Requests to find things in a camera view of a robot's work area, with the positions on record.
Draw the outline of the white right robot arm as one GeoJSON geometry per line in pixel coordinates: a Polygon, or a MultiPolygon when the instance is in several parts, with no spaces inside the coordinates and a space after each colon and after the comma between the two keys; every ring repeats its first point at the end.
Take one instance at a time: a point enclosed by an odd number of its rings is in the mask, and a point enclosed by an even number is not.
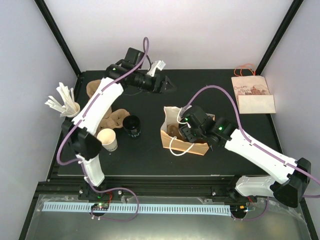
{"type": "Polygon", "coordinates": [[[241,176],[228,187],[234,202],[243,197],[274,197],[296,208],[310,183],[311,162],[285,156],[241,131],[225,118],[214,118],[199,106],[191,106],[178,115],[180,134],[190,143],[203,141],[210,148],[221,147],[234,152],[264,170],[267,176],[241,176]]]}

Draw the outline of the stack of black cup lids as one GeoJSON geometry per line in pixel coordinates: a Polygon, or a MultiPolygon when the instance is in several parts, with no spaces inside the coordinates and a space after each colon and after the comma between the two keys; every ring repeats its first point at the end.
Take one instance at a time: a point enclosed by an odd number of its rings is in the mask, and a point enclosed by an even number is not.
{"type": "Polygon", "coordinates": [[[125,132],[132,139],[138,139],[141,135],[141,121],[136,115],[128,115],[122,121],[125,132]]]}

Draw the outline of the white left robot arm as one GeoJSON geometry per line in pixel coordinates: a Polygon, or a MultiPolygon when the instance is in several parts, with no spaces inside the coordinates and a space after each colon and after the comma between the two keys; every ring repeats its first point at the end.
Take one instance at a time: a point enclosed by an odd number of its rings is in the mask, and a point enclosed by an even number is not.
{"type": "Polygon", "coordinates": [[[164,61],[153,62],[146,73],[140,71],[147,56],[147,52],[130,47],[125,58],[106,68],[97,90],[83,109],[71,121],[66,120],[62,124],[65,138],[58,149],[57,162],[64,164],[61,153],[64,145],[68,144],[75,152],[75,161],[83,168],[85,181],[91,184],[89,193],[97,200],[107,195],[108,188],[102,184],[105,179],[99,159],[102,143],[95,134],[113,102],[128,86],[156,94],[171,92],[169,78],[156,72],[163,70],[164,61]]]}

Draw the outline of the brown pulp cup carrier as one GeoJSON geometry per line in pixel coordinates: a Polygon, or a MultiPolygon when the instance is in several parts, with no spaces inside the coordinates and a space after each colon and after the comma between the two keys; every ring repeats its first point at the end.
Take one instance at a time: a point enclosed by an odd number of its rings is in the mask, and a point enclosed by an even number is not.
{"type": "Polygon", "coordinates": [[[103,129],[113,130],[122,128],[124,118],[129,115],[130,113],[123,108],[112,111],[112,108],[110,107],[106,114],[102,117],[102,120],[97,127],[97,132],[103,129]]]}
{"type": "Polygon", "coordinates": [[[181,141],[184,140],[183,136],[179,132],[179,124],[178,123],[169,124],[167,126],[166,133],[172,138],[176,137],[177,139],[179,139],[181,141]]]}

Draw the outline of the brown paper takeout bag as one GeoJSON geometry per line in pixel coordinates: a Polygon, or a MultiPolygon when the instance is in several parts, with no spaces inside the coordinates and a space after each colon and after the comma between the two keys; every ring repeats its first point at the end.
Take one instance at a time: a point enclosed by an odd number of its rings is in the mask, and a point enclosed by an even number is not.
{"type": "Polygon", "coordinates": [[[176,137],[171,137],[167,134],[167,126],[170,124],[180,124],[183,122],[180,117],[181,108],[176,106],[165,106],[164,122],[160,127],[160,138],[162,146],[168,149],[172,155],[179,157],[186,153],[204,156],[209,150],[207,143],[190,143],[188,141],[179,140],[176,137]]]}

